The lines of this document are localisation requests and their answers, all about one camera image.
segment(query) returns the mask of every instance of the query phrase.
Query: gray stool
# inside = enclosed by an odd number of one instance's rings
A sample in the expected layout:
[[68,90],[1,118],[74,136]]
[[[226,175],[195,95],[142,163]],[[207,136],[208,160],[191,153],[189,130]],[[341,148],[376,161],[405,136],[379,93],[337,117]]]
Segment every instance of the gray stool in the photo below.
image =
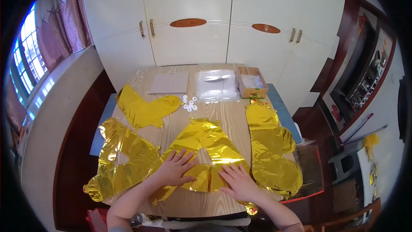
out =
[[[333,156],[328,161],[335,165],[336,180],[332,182],[334,185],[345,180],[361,167],[357,152],[360,150],[359,147],[362,148],[363,145],[361,143],[354,143],[351,146],[352,147],[348,147],[347,150]],[[349,166],[346,168],[346,172],[344,172],[342,161],[345,163],[345,167]]]

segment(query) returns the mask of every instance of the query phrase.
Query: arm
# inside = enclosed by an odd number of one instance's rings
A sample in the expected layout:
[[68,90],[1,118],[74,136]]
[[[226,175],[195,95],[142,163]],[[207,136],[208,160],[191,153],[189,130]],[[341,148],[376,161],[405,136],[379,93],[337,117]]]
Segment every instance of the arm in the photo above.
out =
[[250,175],[246,173],[242,164],[238,168],[233,163],[230,163],[230,167],[223,166],[223,169],[224,171],[219,171],[219,174],[230,185],[231,189],[220,188],[221,191],[236,200],[257,204],[282,231],[304,231],[303,225],[296,214],[260,190]]
[[181,185],[194,181],[192,176],[182,176],[192,168],[198,160],[188,162],[193,157],[193,152],[186,156],[185,150],[176,155],[176,151],[170,153],[160,168],[145,181],[120,197],[107,212],[107,228],[130,228],[131,219],[140,209],[142,203],[147,200],[158,188],[165,185]]

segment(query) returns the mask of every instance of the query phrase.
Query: wood grain tabletop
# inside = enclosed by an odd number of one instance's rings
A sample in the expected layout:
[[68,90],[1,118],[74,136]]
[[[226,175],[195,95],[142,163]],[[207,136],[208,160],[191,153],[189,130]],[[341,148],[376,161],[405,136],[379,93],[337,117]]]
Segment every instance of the wood grain tabletop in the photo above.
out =
[[[141,68],[136,75],[131,77],[128,83],[132,88],[147,101],[153,101],[163,95],[151,95],[148,93],[152,86],[153,79],[156,74],[160,73],[177,73],[189,72],[188,91],[186,95],[188,98],[196,96],[196,81],[195,75],[202,70],[236,70],[240,64],[193,64],[193,65],[178,65],[178,66],[162,66],[162,67],[147,67]],[[268,102],[271,107],[269,98],[263,100]],[[179,107],[177,111],[163,118],[164,125],[162,128],[154,126],[147,126],[137,130],[137,134],[151,142],[155,146],[160,146],[160,154],[162,154],[169,145],[176,139],[179,133],[189,124],[190,118],[208,118],[210,120],[219,120],[220,126],[224,132],[229,136],[229,139],[234,143],[236,148],[240,151],[245,160],[251,163],[251,144],[249,128],[246,121],[245,106],[249,105],[249,100],[240,99],[239,101],[226,101],[219,103],[206,104],[203,102],[196,103],[198,110],[188,112]],[[120,120],[124,125],[135,131],[133,126],[129,124],[126,117],[116,105],[112,117]],[[128,157],[119,152],[121,156],[117,156],[116,164],[125,163]],[[199,161],[207,163],[207,152],[199,153]],[[294,161],[293,154],[285,154],[285,157]],[[269,192],[264,189],[271,197],[280,201],[283,196]],[[112,205],[121,195],[117,194],[103,203]],[[159,215],[166,217],[177,218],[195,218],[195,217],[212,217],[218,215],[233,214],[245,211],[245,206],[238,204],[233,198],[225,195],[222,192],[193,192],[177,187],[169,198],[158,202],[153,206],[149,200],[141,207],[140,213]]]

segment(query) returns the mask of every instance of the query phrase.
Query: door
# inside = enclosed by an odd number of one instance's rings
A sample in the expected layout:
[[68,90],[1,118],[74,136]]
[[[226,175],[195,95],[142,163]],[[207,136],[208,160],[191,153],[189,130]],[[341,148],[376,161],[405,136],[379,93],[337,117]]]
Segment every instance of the door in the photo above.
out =
[[345,0],[233,0],[232,22],[292,28],[329,47],[342,18]]
[[230,25],[228,63],[259,68],[266,83],[277,85],[286,61],[293,55],[294,43],[288,33],[269,33],[245,26]]
[[[144,0],[156,65],[224,63],[227,54],[231,0]],[[205,24],[172,27],[198,18]]]
[[232,22],[268,24],[283,31],[297,28],[300,9],[297,0],[233,0]]
[[319,76],[330,49],[306,39],[294,45],[276,90],[291,116],[301,106]]
[[119,91],[138,68],[154,66],[143,0],[83,1],[100,60]]
[[342,19],[345,0],[297,0],[299,20],[296,29],[303,38],[310,38],[328,47],[333,46]]

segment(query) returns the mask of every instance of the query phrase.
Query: hand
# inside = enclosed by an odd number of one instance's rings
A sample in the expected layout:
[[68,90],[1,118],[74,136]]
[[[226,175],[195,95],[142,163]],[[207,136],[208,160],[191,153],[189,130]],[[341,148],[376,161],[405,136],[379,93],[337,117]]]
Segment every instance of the hand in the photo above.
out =
[[223,166],[224,171],[219,171],[219,175],[230,185],[230,188],[219,188],[220,191],[230,195],[238,201],[255,202],[264,196],[250,175],[246,172],[242,164],[236,167],[230,163],[230,167]]
[[198,163],[198,159],[188,162],[193,157],[190,152],[183,157],[186,150],[181,150],[178,154],[172,151],[160,168],[149,178],[157,182],[159,187],[165,185],[182,185],[186,182],[195,181],[192,176],[182,176],[186,171]]

